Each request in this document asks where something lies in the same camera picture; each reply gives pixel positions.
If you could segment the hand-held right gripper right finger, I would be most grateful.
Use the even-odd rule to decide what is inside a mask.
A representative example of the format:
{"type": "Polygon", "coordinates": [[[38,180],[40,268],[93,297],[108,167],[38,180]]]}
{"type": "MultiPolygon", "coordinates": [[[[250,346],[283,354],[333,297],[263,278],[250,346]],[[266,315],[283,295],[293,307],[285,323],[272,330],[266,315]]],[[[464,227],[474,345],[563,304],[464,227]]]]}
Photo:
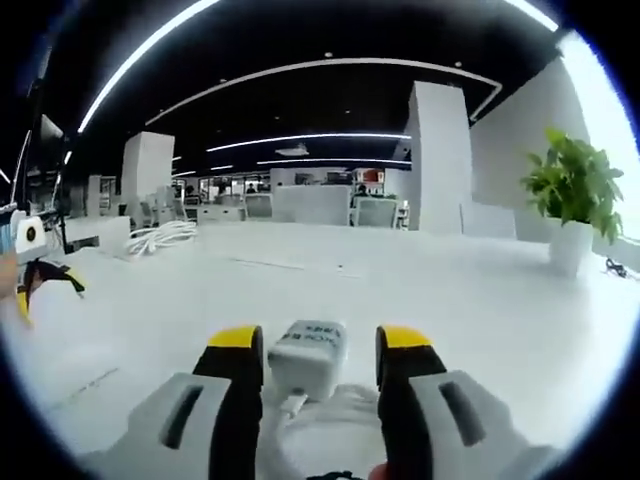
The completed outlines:
{"type": "Polygon", "coordinates": [[[391,479],[537,479],[556,458],[519,432],[507,404],[409,327],[376,330],[378,417],[391,479]]]}

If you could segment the person's left hand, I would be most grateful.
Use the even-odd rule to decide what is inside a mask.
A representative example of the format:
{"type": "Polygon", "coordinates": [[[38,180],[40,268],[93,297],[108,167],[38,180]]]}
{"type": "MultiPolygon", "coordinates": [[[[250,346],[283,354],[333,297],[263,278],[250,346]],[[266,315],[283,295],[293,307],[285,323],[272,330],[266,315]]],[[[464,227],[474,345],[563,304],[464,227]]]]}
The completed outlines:
{"type": "Polygon", "coordinates": [[[21,265],[14,251],[1,255],[0,260],[0,299],[4,300],[16,294],[20,280],[21,265]]]}

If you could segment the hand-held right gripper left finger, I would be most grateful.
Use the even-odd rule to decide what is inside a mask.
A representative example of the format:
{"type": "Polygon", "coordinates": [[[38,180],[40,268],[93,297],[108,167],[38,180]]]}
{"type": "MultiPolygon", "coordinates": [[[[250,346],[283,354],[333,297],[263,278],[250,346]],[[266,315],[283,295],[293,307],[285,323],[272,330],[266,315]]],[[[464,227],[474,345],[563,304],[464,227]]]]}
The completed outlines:
{"type": "Polygon", "coordinates": [[[253,479],[263,414],[258,325],[214,334],[192,372],[177,373],[129,414],[109,448],[85,455],[92,479],[253,479]]]}

